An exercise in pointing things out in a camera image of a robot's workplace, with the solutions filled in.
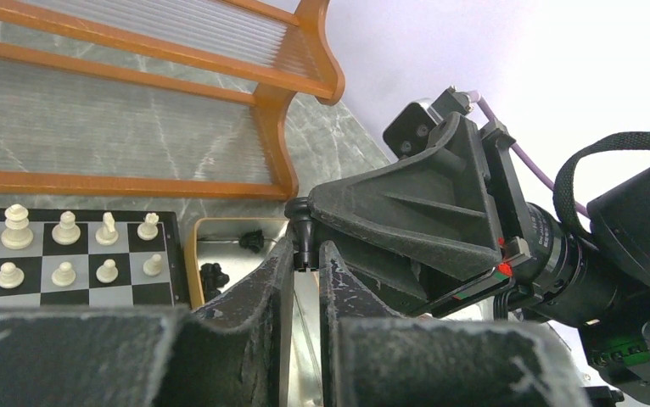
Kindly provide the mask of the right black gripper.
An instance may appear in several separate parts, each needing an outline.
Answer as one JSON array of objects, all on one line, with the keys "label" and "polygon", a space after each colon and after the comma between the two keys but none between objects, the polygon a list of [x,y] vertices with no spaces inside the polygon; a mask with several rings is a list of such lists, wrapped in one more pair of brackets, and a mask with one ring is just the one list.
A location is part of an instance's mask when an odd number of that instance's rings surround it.
[{"label": "right black gripper", "polygon": [[534,229],[506,126],[492,120],[478,132],[453,113],[434,138],[421,153],[318,185],[309,196],[323,223],[317,242],[333,242],[366,287],[409,316],[445,316],[510,287],[513,278],[534,280]]}]

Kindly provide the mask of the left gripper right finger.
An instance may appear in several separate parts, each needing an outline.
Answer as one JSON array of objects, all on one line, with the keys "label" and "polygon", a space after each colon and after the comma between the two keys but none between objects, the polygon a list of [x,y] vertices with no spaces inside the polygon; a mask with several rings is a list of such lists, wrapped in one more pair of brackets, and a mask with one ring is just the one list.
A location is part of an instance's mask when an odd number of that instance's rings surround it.
[{"label": "left gripper right finger", "polygon": [[587,406],[568,351],[543,326],[408,318],[319,253],[327,406]]}]

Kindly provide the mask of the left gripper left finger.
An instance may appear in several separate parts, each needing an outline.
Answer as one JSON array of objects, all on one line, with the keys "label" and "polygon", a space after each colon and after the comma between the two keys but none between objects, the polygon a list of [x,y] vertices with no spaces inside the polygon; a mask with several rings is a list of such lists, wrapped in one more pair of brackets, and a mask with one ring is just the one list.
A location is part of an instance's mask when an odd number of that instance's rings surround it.
[{"label": "left gripper left finger", "polygon": [[284,406],[293,246],[196,310],[0,309],[0,406]]}]

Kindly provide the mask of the black bishop piece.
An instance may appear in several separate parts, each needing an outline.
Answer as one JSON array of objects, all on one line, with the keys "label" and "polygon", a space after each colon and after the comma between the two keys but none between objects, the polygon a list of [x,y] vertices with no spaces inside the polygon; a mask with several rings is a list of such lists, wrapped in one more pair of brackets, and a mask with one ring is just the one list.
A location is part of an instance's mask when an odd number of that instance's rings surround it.
[{"label": "black bishop piece", "polygon": [[299,272],[317,270],[319,260],[315,244],[315,221],[307,197],[289,200],[284,209],[285,216],[289,219],[289,228],[294,237],[294,269]]}]

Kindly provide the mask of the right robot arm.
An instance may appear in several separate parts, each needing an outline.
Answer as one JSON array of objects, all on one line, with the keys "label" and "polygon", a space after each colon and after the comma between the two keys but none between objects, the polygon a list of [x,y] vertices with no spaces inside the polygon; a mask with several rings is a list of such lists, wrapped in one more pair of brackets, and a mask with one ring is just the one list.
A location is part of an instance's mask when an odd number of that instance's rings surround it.
[{"label": "right robot arm", "polygon": [[650,132],[615,133],[558,172],[554,212],[525,200],[504,125],[448,114],[425,148],[311,190],[298,260],[336,243],[395,310],[499,311],[579,332],[588,365],[650,404]]}]

